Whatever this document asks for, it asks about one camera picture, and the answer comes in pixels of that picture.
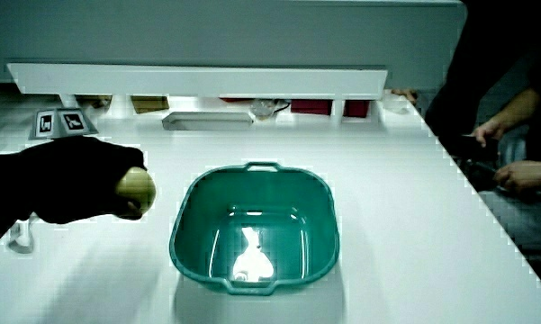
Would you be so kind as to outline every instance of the white table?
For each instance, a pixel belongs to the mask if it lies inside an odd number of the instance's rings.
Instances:
[[[375,105],[371,122],[314,130],[95,119],[99,138],[145,152],[155,205],[134,222],[38,222],[29,256],[0,245],[0,323],[541,323],[541,283],[421,118],[393,100],[409,112]],[[5,112],[1,152],[38,143],[27,140],[33,104]],[[249,160],[309,169],[332,189],[340,257],[300,292],[211,292],[170,261],[187,187]]]

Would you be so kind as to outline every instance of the green plastic basin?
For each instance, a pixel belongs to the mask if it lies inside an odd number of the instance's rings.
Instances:
[[[276,163],[225,166],[188,189],[170,238],[185,276],[230,294],[269,295],[320,279],[337,262],[339,236],[328,186]]]

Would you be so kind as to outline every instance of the metal tray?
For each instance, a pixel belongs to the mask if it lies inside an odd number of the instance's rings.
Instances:
[[[162,126],[167,131],[243,131],[253,122],[247,112],[172,112]]]

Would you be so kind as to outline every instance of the gloved hand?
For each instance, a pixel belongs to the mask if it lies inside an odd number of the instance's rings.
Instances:
[[[132,170],[146,174],[139,149],[82,136],[0,155],[0,238],[32,212],[57,224],[103,214],[139,219],[141,202],[116,190]],[[144,184],[151,204],[154,184],[151,179]]]

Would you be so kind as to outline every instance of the gray wall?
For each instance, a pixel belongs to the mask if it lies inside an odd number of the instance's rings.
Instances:
[[[440,85],[461,3],[0,0],[9,62],[389,70],[387,87]]]

